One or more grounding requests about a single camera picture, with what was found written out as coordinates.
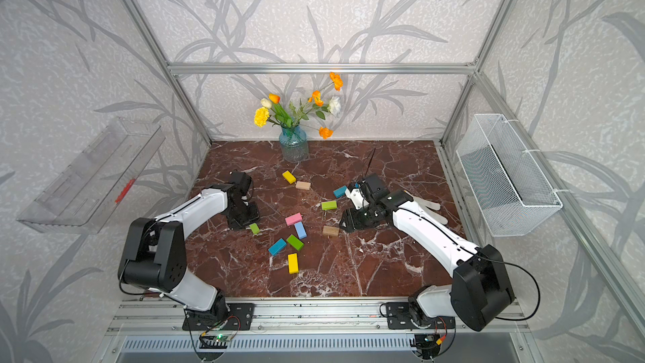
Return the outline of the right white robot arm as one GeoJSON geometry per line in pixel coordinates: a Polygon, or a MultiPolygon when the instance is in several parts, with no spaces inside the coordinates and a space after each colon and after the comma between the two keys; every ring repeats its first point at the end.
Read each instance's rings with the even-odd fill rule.
{"type": "Polygon", "coordinates": [[[437,317],[457,317],[479,332],[515,300],[500,252],[452,232],[409,193],[397,191],[375,199],[354,188],[345,196],[354,207],[344,210],[342,230],[351,233],[387,222],[416,240],[452,278],[450,285],[426,286],[408,298],[416,326],[427,327],[437,317]]]}

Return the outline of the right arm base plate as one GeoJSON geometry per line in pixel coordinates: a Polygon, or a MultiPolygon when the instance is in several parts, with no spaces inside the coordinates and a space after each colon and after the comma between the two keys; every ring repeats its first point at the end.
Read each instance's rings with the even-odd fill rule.
{"type": "Polygon", "coordinates": [[[386,302],[381,304],[380,313],[387,320],[388,329],[455,329],[454,317],[435,317],[424,319],[421,324],[413,321],[408,302],[386,302]]]}

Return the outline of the light green block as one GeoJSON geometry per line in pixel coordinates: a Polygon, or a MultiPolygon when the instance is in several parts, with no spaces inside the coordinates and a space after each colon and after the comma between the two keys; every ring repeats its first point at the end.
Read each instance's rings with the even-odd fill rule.
{"type": "Polygon", "coordinates": [[[321,203],[321,208],[323,211],[334,210],[338,207],[336,201],[326,201],[321,203]]]}

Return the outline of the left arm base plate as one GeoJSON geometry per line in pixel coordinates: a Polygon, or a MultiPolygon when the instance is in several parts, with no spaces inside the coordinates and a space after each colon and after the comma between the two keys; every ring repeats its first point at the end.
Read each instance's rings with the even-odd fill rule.
{"type": "Polygon", "coordinates": [[[231,331],[248,331],[252,323],[255,304],[228,304],[226,308],[212,312],[198,312],[188,309],[182,324],[184,331],[205,331],[206,329],[223,329],[231,331]]]}

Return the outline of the pink block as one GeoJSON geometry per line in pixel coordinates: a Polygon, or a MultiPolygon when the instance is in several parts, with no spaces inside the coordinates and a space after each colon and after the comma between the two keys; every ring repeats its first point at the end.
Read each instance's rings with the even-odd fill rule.
{"type": "Polygon", "coordinates": [[[302,222],[302,215],[300,213],[295,213],[294,215],[288,216],[285,218],[287,226],[295,225],[302,222]]]}

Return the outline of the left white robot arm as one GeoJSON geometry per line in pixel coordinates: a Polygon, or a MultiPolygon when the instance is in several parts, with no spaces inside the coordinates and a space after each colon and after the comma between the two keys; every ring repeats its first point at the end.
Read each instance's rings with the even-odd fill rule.
{"type": "Polygon", "coordinates": [[[222,214],[232,230],[243,230],[260,218],[250,201],[249,176],[206,188],[194,198],[154,218],[138,218],[129,226],[118,279],[169,297],[189,311],[220,317],[227,314],[223,292],[187,267],[186,239],[215,215],[222,214]]]}

